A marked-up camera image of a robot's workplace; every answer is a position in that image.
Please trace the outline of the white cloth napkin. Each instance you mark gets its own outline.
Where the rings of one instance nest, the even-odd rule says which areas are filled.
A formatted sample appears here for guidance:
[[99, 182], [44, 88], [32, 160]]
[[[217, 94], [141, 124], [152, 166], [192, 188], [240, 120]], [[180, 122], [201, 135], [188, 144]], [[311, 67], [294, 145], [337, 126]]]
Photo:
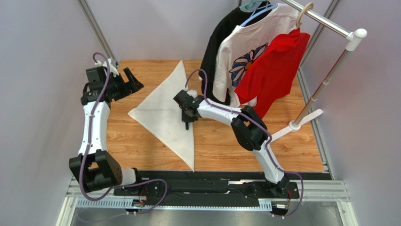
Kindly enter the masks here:
[[159, 86], [157, 86], [128, 115], [155, 135], [194, 171], [195, 146], [193, 126], [186, 129], [182, 111], [173, 97], [184, 89], [187, 81], [181, 60]]

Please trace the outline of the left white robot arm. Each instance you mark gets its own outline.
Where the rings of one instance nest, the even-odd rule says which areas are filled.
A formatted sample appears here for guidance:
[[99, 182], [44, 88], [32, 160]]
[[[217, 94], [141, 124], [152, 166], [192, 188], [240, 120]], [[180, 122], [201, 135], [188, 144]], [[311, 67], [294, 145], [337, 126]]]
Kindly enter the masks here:
[[88, 82], [82, 97], [85, 122], [78, 156], [69, 159], [69, 168], [86, 193], [134, 184], [137, 169], [123, 169], [107, 151], [107, 121], [112, 101], [118, 101], [141, 90], [144, 85], [129, 68], [124, 68], [128, 81], [121, 74], [106, 75], [105, 66], [86, 70]]

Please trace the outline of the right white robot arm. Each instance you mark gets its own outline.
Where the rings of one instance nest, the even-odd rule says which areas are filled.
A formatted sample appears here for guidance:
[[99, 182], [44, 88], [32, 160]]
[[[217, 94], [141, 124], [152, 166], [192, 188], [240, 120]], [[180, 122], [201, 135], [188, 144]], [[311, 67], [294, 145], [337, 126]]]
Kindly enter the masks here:
[[229, 107], [202, 95], [193, 97], [186, 90], [179, 91], [173, 99], [182, 110], [184, 122], [207, 118], [230, 126], [239, 145], [251, 151], [258, 160], [266, 181], [280, 193], [287, 190], [289, 178], [270, 147], [273, 137], [252, 107]]

